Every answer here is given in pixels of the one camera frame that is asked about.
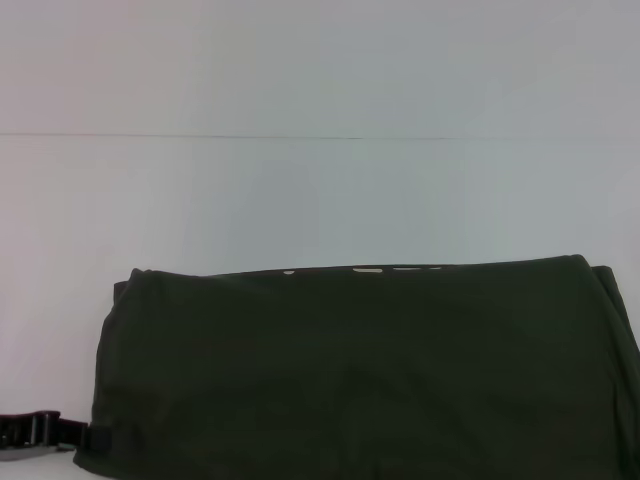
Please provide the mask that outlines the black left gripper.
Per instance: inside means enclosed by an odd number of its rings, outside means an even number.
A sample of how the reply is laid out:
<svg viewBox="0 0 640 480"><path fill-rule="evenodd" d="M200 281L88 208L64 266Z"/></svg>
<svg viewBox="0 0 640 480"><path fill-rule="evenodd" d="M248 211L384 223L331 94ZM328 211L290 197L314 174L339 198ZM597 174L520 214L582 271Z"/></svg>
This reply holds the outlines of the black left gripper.
<svg viewBox="0 0 640 480"><path fill-rule="evenodd" d="M109 451L109 428L59 419L57 411L1 416L1 459L26 460L63 450Z"/></svg>

